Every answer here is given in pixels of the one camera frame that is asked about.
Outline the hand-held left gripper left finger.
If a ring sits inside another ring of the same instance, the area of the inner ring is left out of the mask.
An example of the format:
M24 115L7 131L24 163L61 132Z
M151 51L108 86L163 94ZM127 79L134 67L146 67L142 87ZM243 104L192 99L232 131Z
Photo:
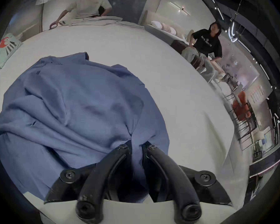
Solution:
M45 204L77 200L75 212L84 223L100 223L103 200L119 201L117 189L131 177L131 144L121 144L100 162L64 169L45 197Z

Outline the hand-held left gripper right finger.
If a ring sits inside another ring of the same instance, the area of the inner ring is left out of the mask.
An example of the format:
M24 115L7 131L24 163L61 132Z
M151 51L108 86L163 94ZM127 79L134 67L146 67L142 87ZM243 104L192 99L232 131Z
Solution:
M232 206L215 174L177 165L152 144L142 145L142 166L149 195L154 203L173 201L175 222L197 222L202 216L200 203Z

